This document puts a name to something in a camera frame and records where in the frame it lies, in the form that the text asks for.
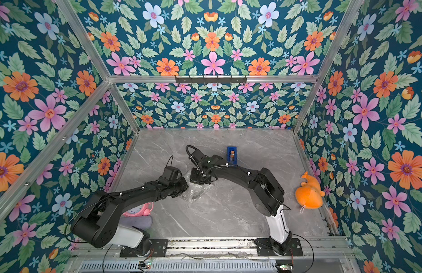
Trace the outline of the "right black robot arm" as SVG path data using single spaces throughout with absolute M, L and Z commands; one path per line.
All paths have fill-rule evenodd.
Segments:
M 281 256 L 290 251 L 292 233 L 284 216 L 285 191 L 269 169 L 254 170 L 231 164 L 218 155 L 209 157 L 192 145 L 186 146 L 186 153 L 195 165 L 191 170 L 191 183 L 204 185 L 225 179 L 246 189 L 269 226 L 271 246 L 258 246 Z

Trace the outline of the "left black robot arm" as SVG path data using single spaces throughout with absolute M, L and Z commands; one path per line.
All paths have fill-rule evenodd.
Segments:
M 150 202 L 178 197 L 187 188 L 181 171 L 168 166 L 158 179 L 143 186 L 122 192 L 98 191 L 73 221 L 71 232 L 98 249 L 117 245 L 146 256 L 151 251 L 150 236 L 138 227 L 122 225 L 123 214 Z

